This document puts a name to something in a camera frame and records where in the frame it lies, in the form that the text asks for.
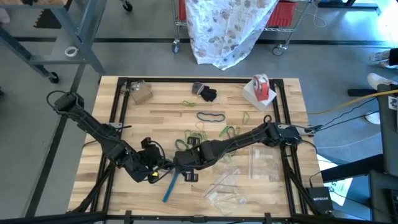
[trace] concrete floor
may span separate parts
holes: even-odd
[[[134,1],[134,7],[134,13],[126,14],[119,1],[110,1],[98,37],[173,37],[171,21],[170,27],[161,24],[162,20],[171,20],[169,1]],[[5,28],[15,36],[52,37],[54,32],[58,34],[59,30],[32,27],[39,13],[36,10],[11,11],[12,22]],[[294,39],[385,40],[392,45],[398,41],[391,29],[393,25],[388,23],[388,19],[383,19],[385,14],[378,16],[375,11],[319,9],[318,15],[326,20],[327,26],[315,27],[313,17],[307,15]],[[280,36],[264,33],[261,38],[278,39]],[[53,43],[23,44],[33,53],[40,54],[49,54],[53,47]],[[266,73],[276,78],[299,78],[308,111],[325,110],[349,101],[351,98],[346,96],[346,89],[368,88],[366,75],[370,72],[398,80],[398,70],[379,68],[368,62],[370,53],[384,48],[290,45],[281,57],[272,55],[272,48],[272,45],[256,45],[247,59],[222,72],[212,65],[197,65],[188,44],[183,44],[177,55],[171,52],[170,44],[98,43],[93,46],[110,75],[250,77]],[[47,106],[45,96],[52,90],[68,90],[77,66],[46,66],[60,75],[61,82],[53,85],[40,78],[3,45],[0,45],[0,54],[0,85],[6,92],[6,96],[0,99],[0,218],[3,219],[21,217],[25,212],[58,121],[56,114]],[[88,111],[93,108],[97,81],[97,74],[87,66],[78,92],[85,98]],[[350,108],[310,116],[310,123],[325,124],[348,110]],[[376,102],[357,109],[345,118],[374,110],[377,110]],[[379,132],[379,126],[357,119],[319,132],[315,142],[322,155],[342,161],[356,161],[381,152]],[[370,136],[374,137],[350,146],[336,147]],[[85,134],[74,123],[68,122],[37,215],[63,213],[67,209],[84,138]]]

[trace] white tape roll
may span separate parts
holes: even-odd
[[[65,50],[65,55],[68,57],[74,57],[77,55],[78,52],[79,52],[79,49],[77,49],[76,47],[68,47]]]

